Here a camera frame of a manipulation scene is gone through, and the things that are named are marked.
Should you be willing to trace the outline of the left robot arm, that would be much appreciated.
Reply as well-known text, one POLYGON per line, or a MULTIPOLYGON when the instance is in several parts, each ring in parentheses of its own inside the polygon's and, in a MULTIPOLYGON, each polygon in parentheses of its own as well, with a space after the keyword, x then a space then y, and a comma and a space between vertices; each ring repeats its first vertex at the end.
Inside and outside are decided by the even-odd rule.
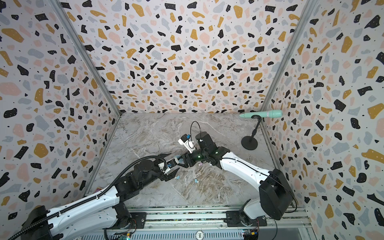
POLYGON ((71 204, 33 210, 22 229, 11 239, 71 240, 95 230, 124 230, 138 228, 139 217, 134 217, 125 201, 156 180, 169 181, 176 177, 181 157, 166 161, 165 155, 147 156, 133 161, 101 191, 71 204))

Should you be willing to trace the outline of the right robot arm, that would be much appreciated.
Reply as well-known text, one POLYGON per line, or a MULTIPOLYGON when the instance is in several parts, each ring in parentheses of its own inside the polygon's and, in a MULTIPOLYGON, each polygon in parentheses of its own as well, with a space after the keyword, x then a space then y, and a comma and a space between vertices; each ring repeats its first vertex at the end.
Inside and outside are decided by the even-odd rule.
POLYGON ((268 216, 279 221, 292 202, 294 193, 284 174, 274 169, 261 169, 236 156, 225 147, 218 147, 207 132, 197 135, 199 148, 196 149, 192 137, 183 135, 179 144, 187 148, 178 165, 184 168, 193 167, 198 162, 206 162, 212 166, 228 171, 240 177, 259 192, 259 198, 248 200, 238 211, 239 219, 245 226, 252 225, 257 218, 268 216))

